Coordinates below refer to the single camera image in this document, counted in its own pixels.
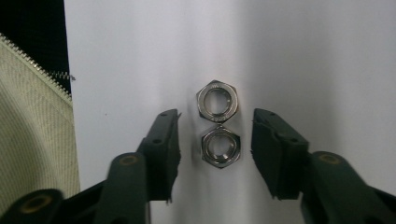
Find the white paper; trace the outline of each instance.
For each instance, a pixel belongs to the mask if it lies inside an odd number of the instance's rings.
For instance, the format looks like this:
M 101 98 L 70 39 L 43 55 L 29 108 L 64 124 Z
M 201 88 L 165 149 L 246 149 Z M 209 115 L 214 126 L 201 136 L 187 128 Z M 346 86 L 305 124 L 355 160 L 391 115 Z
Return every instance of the white paper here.
M 311 145 L 345 157 L 396 194 L 396 2 L 65 1 L 83 189 L 135 151 L 157 114 L 177 108 L 182 154 L 173 203 L 152 223 L 304 223 L 297 201 L 272 200 L 250 155 L 254 108 L 279 114 Z M 219 170 L 201 160 L 195 94 L 236 87 L 225 126 L 242 156 Z

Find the nut hole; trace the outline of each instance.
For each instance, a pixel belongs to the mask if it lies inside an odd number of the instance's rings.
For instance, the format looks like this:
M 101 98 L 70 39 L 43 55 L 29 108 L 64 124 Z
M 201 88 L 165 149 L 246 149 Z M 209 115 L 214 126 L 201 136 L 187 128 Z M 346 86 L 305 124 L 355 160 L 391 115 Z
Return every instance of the nut hole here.
M 205 96 L 204 104 L 207 113 L 218 116 L 230 109 L 231 95 L 224 89 L 212 89 Z
M 233 140 L 225 135 L 214 136 L 209 143 L 209 151 L 215 156 L 230 154 L 233 150 Z

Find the silver hex nut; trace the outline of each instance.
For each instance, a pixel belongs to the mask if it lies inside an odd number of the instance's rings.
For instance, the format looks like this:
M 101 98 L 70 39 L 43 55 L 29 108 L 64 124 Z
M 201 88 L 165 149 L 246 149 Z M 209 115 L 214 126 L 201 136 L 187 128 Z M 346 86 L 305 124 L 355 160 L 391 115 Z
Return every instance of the silver hex nut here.
M 220 113 L 213 113 L 209 108 L 206 108 L 205 101 L 207 96 L 212 91 L 221 92 L 227 99 L 225 109 Z M 201 118 L 211 120 L 216 123 L 223 123 L 230 119 L 238 110 L 238 97 L 236 89 L 226 83 L 213 80 L 197 93 L 198 110 Z
M 212 148 L 212 142 L 219 140 L 220 137 L 226 137 L 230 143 L 228 150 L 225 153 L 217 154 Z M 202 137 L 201 147 L 202 159 L 209 164 L 220 169 L 227 167 L 241 156 L 241 141 L 240 137 L 223 126 L 217 126 L 215 129 L 204 134 Z

